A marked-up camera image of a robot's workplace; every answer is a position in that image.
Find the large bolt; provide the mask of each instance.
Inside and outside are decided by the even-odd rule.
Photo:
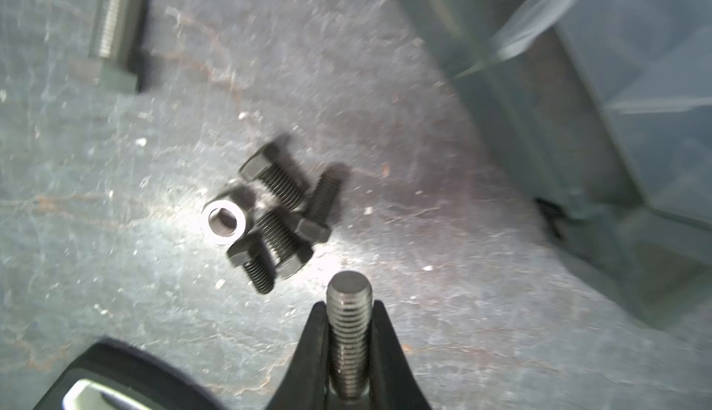
[[[324,172],[309,199],[304,214],[292,212],[285,218],[285,224],[295,234],[311,243],[326,243],[331,237],[331,229],[326,220],[341,190],[341,179]]]
[[[343,399],[359,399],[368,384],[372,310],[371,284],[363,274],[342,271],[331,279],[326,290],[331,379]]]
[[[314,254],[307,242],[300,241],[284,226],[277,210],[267,212],[257,221],[256,226],[267,245],[277,254],[275,270],[282,279],[296,274]]]
[[[145,0],[98,0],[89,61],[83,72],[93,84],[119,92],[138,88],[138,76],[128,69]]]
[[[263,146],[240,167],[240,175],[246,181],[262,181],[285,208],[295,210],[304,200],[304,191],[280,167],[278,154],[279,149],[274,144]]]
[[[262,243],[257,233],[248,234],[227,249],[227,258],[234,267],[242,266],[252,285],[260,294],[268,294],[274,288],[274,278],[267,268]]]

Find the hex head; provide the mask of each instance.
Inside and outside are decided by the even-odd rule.
[[[287,215],[284,218],[284,224],[289,230],[309,243],[326,243],[331,237],[331,229],[328,226],[307,219],[297,212]]]
[[[242,266],[254,259],[260,251],[259,245],[259,234],[247,234],[227,249],[227,258],[234,267]]]
[[[247,182],[255,181],[268,168],[277,161],[279,149],[274,144],[262,146],[245,164],[240,167],[240,175]]]
[[[81,79],[114,92],[136,93],[138,76],[101,58],[80,59],[72,63],[73,72]]]
[[[302,266],[306,265],[309,259],[314,255],[314,251],[311,245],[308,243],[302,243],[299,249],[286,260],[280,260],[280,262],[275,267],[277,274],[282,279],[289,279],[294,274],[296,274]]]

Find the plastic bin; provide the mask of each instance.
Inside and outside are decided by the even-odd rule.
[[[664,326],[712,286],[712,0],[577,0],[492,59],[524,1],[399,0],[564,264]]]

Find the gray floor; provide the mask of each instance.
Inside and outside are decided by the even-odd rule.
[[[0,0],[0,408],[98,337],[261,409],[311,305],[371,279],[434,409],[709,409],[712,307],[637,327],[566,272],[394,0],[153,0],[150,88],[70,76],[95,0]],[[275,137],[353,169],[334,238],[257,296],[197,214]]]

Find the bolt thread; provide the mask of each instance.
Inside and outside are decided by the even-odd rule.
[[[304,216],[321,225],[326,225],[332,206],[341,190],[341,180],[328,174],[322,174],[314,194],[309,199]]]
[[[266,169],[260,175],[260,180],[289,210],[297,209],[304,200],[304,192],[299,188],[297,182],[276,164]]]
[[[142,0],[98,0],[90,58],[126,66],[138,28]]]
[[[279,260],[286,260],[294,255],[299,248],[296,237],[284,226],[279,215],[270,211],[257,221],[257,227],[262,231],[262,237],[277,254]]]
[[[260,294],[268,294],[274,288],[274,278],[267,271],[267,264],[261,255],[257,255],[242,265],[252,285]]]
[[[343,399],[358,399],[369,379],[369,330],[373,293],[359,272],[339,272],[326,290],[329,351],[334,390]]]

